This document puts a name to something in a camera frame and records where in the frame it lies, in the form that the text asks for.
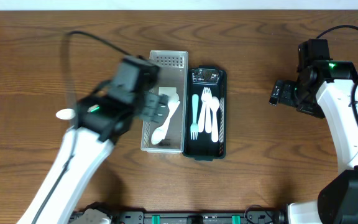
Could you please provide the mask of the white spoon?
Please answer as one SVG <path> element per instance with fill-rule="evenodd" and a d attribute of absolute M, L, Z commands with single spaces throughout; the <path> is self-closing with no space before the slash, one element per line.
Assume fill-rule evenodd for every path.
<path fill-rule="evenodd" d="M 153 145 L 156 145 L 161 140 L 165 139 L 169 124 L 170 124 L 170 122 L 165 123 L 165 121 L 164 121 L 164 123 L 160 127 L 158 127 L 157 129 L 154 130 L 151 140 L 150 140 Z"/>
<path fill-rule="evenodd" d="M 172 95 L 168 101 L 168 116 L 165 120 L 165 123 L 169 123 L 170 119 L 172 118 L 173 114 L 176 112 L 178 106 L 180 104 L 180 99 L 179 99 L 179 95 L 178 93 L 175 93 L 174 95 Z"/>
<path fill-rule="evenodd" d="M 219 109 L 219 100 L 217 97 L 213 96 L 211 99 L 211 104 L 210 104 L 210 108 L 211 111 L 213 113 L 213 118 L 212 118 L 212 131 L 211 131 L 211 140 L 212 142 L 217 142 L 219 139 L 219 134 L 218 134 L 218 118 L 217 118 L 217 112 Z"/>

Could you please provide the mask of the pale blue plastic fork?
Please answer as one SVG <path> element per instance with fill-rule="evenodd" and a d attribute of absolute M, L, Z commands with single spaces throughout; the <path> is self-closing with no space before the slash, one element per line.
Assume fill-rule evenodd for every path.
<path fill-rule="evenodd" d="M 194 141 L 197 140 L 198 138 L 198 124 L 197 124 L 198 102 L 199 102 L 199 96 L 197 94 L 193 94 L 191 99 L 192 124 L 190 126 L 190 132 L 191 132 L 191 140 Z"/>

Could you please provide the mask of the white fork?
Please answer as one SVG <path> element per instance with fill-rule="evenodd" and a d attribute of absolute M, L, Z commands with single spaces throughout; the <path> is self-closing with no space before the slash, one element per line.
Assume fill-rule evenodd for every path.
<path fill-rule="evenodd" d="M 201 111 L 200 111 L 200 117 L 198 119 L 198 132 L 202 133 L 204 131 L 204 125 L 205 125 L 205 118 L 206 118 L 206 106 L 209 99 L 209 92 L 210 89 L 208 87 L 203 88 L 203 92 L 201 94 Z"/>
<path fill-rule="evenodd" d="M 212 131 L 211 112 L 210 112 L 210 105 L 209 105 L 211 99 L 212 99 L 211 90 L 209 87 L 206 87 L 204 92 L 204 102 L 206 104 L 205 131 L 207 133 L 211 133 Z"/>

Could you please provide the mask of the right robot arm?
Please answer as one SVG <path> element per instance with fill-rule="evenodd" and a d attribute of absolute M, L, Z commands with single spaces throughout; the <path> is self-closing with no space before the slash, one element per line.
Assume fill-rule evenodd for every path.
<path fill-rule="evenodd" d="M 286 221 L 358 223 L 358 74 L 352 62 L 330 57 L 325 39 L 300 44 L 298 58 L 297 80 L 277 80 L 269 103 L 326 119 L 339 175 L 316 200 L 289 204 Z"/>

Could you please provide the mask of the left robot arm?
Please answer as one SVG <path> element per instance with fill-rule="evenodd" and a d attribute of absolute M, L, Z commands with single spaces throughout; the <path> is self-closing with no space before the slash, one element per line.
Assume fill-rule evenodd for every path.
<path fill-rule="evenodd" d="M 168 113 L 166 95 L 150 92 L 161 67 L 126 56 L 114 78 L 101 82 L 75 104 L 58 155 L 19 223 L 67 223 L 90 179 L 128 132 L 134 118 L 161 122 Z"/>

